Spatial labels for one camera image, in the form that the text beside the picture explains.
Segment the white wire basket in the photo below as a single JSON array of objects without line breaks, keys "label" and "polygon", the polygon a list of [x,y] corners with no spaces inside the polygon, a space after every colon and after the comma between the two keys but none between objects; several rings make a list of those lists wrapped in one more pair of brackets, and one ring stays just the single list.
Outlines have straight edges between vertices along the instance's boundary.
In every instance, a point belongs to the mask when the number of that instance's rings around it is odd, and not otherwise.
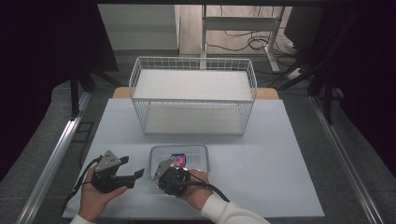
[{"label": "white wire basket", "polygon": [[257,83],[248,59],[139,57],[129,89],[144,133],[243,135]]}]

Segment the gray floor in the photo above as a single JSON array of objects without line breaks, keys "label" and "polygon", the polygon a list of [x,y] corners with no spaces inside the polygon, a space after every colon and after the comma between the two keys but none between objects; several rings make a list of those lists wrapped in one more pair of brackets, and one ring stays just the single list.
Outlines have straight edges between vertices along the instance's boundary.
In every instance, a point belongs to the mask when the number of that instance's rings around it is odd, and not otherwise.
[{"label": "gray floor", "polygon": [[[188,49],[183,50],[185,50],[183,51],[185,54],[198,54]],[[218,53],[221,54],[221,57],[230,56],[223,54],[224,52]],[[127,86],[129,76],[133,70],[134,60],[136,56],[141,55],[175,56],[172,52],[165,53],[163,51],[116,52],[120,72],[109,74],[124,86]],[[258,83],[260,83],[260,87],[267,87],[281,76],[267,74],[271,73],[271,69],[264,55],[252,56],[249,53],[249,55],[244,55],[243,57],[249,57],[253,61],[253,67],[256,70],[256,78]],[[54,177],[41,207],[38,209],[34,223],[67,223],[67,221],[60,218],[61,206],[78,178],[80,170],[78,159],[81,154],[82,158],[84,158],[89,149],[88,144],[85,151],[83,151],[85,143],[78,141],[94,136],[106,107],[107,99],[112,96],[115,90],[114,86],[101,78],[92,77],[96,88],[92,93],[92,98],[83,117],[83,122],[92,122],[92,133],[89,136],[86,133],[75,134],[74,140],[76,142],[71,143],[69,146],[57,175]],[[287,109],[292,128],[326,217],[288,217],[269,218],[269,220],[271,223],[369,223],[354,190],[348,182],[341,163],[334,153],[332,144],[308,99],[306,94],[308,84],[309,79],[285,91],[280,91],[279,96]],[[15,223],[17,220],[67,121],[70,119],[70,112],[70,86],[66,82],[54,89],[52,103],[46,117],[42,120],[35,135],[15,165],[0,183],[0,223]],[[363,183],[375,200],[384,222],[396,223],[395,178],[360,132],[349,121],[338,102],[334,102],[332,105],[332,119],[334,129]],[[89,125],[82,124],[81,130],[87,129]],[[128,222],[99,220],[99,223]]]}]

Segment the white table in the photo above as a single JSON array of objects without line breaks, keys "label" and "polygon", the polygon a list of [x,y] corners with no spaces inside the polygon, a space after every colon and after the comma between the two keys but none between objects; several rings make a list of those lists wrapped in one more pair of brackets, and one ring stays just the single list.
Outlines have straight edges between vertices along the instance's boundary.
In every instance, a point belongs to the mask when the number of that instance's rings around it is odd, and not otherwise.
[{"label": "white table", "polygon": [[[110,99],[85,165],[112,150],[130,156],[118,175],[146,168],[134,189],[110,202],[102,217],[196,219],[198,211],[162,193],[149,179],[149,151],[158,145],[205,144],[210,182],[233,202],[263,217],[324,216],[281,100],[256,100],[244,136],[144,135],[130,99]],[[79,207],[78,193],[64,217]]]}]

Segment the human hand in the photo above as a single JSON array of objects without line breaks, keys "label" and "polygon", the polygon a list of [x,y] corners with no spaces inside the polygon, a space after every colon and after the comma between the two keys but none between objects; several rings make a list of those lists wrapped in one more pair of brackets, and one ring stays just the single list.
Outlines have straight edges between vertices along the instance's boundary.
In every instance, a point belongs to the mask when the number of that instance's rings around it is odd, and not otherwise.
[{"label": "human hand", "polygon": [[84,219],[94,222],[105,210],[107,204],[114,198],[120,196],[127,190],[127,187],[115,189],[109,193],[103,193],[97,190],[92,184],[92,176],[94,173],[93,166],[87,173],[81,188],[81,201],[79,205],[78,215]]},{"label": "human hand", "polygon": [[[201,181],[196,177],[204,180],[206,183],[209,183],[209,179],[207,178],[207,173],[197,171],[197,170],[189,170],[191,174],[191,181]],[[202,210],[206,200],[213,194],[213,191],[210,189],[205,189],[203,187],[197,186],[189,186],[183,196],[180,199],[186,201],[191,207]]]}]

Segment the wrist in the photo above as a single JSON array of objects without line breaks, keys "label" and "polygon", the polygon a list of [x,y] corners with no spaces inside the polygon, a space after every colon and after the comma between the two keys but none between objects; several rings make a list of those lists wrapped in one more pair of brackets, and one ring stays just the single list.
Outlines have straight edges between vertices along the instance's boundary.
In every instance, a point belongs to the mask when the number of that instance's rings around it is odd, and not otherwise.
[{"label": "wrist", "polygon": [[97,219],[97,217],[92,216],[89,212],[79,211],[78,215],[92,223],[94,223]]}]

